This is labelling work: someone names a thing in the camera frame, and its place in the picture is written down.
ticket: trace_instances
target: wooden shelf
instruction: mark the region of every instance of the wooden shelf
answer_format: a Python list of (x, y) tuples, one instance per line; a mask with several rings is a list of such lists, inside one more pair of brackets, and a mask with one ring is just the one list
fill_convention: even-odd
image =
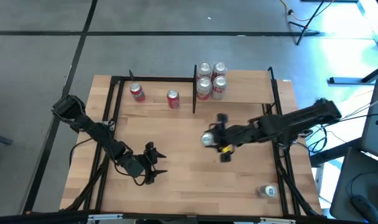
[(224, 98), (197, 102), (224, 103), (273, 103), (274, 96), (268, 71), (229, 70), (226, 74), (228, 87)]

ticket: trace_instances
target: can lid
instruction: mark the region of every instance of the can lid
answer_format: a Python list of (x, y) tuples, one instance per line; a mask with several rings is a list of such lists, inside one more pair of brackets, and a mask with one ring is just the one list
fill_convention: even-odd
[(225, 71), (226, 69), (226, 66), (223, 62), (218, 62), (216, 65), (215, 65), (215, 69), (219, 72), (223, 72)]
[(211, 80), (208, 77), (203, 77), (199, 79), (199, 84), (202, 87), (209, 87), (211, 85)]
[(200, 70), (203, 72), (208, 72), (211, 70), (211, 65), (209, 65), (209, 63), (207, 62), (201, 63), (199, 67), (200, 67)]
[(213, 134), (206, 132), (201, 136), (201, 143), (203, 143), (204, 146), (210, 146), (214, 143), (214, 136)]
[(167, 96), (169, 98), (173, 98), (173, 99), (177, 98), (178, 97), (178, 91), (177, 90), (170, 90), (170, 91), (168, 91)]
[(268, 195), (268, 197), (274, 197), (276, 196), (277, 189), (273, 185), (268, 185), (265, 187), (265, 194)]
[(215, 78), (215, 85), (225, 86), (226, 85), (226, 78), (223, 76), (218, 76)]
[(139, 91), (141, 89), (141, 85), (139, 83), (133, 83), (129, 88), (131, 91)]

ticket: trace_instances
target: coca-cola can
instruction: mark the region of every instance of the coca-cola can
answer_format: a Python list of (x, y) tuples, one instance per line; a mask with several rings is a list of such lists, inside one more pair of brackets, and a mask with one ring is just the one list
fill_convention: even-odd
[(201, 77), (197, 81), (197, 98), (200, 100), (207, 100), (208, 97), (210, 97), (212, 87), (210, 78)]
[(225, 76), (226, 74), (226, 65), (225, 63), (223, 62), (218, 62), (214, 65), (214, 68), (213, 68), (213, 74), (211, 76), (211, 81), (213, 82), (214, 79), (218, 76)]
[(167, 93), (168, 106), (171, 109), (179, 108), (179, 93), (177, 90), (170, 90)]
[(224, 93), (228, 83), (226, 78), (223, 76), (218, 76), (214, 79), (213, 90), (211, 91), (211, 97), (215, 100), (220, 100), (224, 97)]
[(131, 92), (134, 99), (138, 102), (143, 102), (145, 100), (145, 93), (144, 89), (139, 83), (133, 83), (129, 87), (129, 91)]
[(201, 77), (208, 77), (211, 78), (211, 72), (212, 72), (211, 65), (207, 62), (203, 62), (199, 65), (199, 69), (197, 70), (197, 80), (199, 80)]

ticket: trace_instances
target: computer monitor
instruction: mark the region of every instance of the computer monitor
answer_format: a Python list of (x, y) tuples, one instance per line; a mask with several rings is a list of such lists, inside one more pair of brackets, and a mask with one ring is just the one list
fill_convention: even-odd
[[(378, 79), (374, 87), (371, 103), (378, 100)], [(378, 113), (378, 103), (369, 109), (368, 114)], [(362, 150), (370, 152), (378, 157), (378, 116), (370, 116), (366, 118), (364, 125), (361, 146)]]

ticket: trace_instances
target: tripod stand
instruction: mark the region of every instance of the tripod stand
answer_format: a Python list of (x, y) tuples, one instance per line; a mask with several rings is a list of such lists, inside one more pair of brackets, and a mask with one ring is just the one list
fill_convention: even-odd
[[(323, 5), (323, 3), (325, 3), (325, 0), (322, 0), (320, 5), (318, 6), (318, 8), (316, 9), (315, 13), (313, 13), (313, 15), (310, 17), (310, 19), (308, 20), (307, 24), (305, 26), (301, 25), (301, 24), (297, 24), (295, 22), (288, 22), (289, 24), (293, 24), (293, 25), (296, 25), (298, 27), (301, 27), (302, 28), (302, 32), (301, 32), (301, 35), (300, 35), (300, 38), (298, 39), (297, 43), (295, 45), (300, 45), (300, 42), (302, 40), (302, 37), (305, 35), (305, 32), (308, 30), (308, 26), (309, 24), (312, 22), (312, 19), (315, 18), (315, 16), (318, 14), (318, 11), (321, 7), (321, 5)], [(291, 13), (293, 13), (293, 10), (289, 10), (288, 11), (288, 14), (291, 15)]]

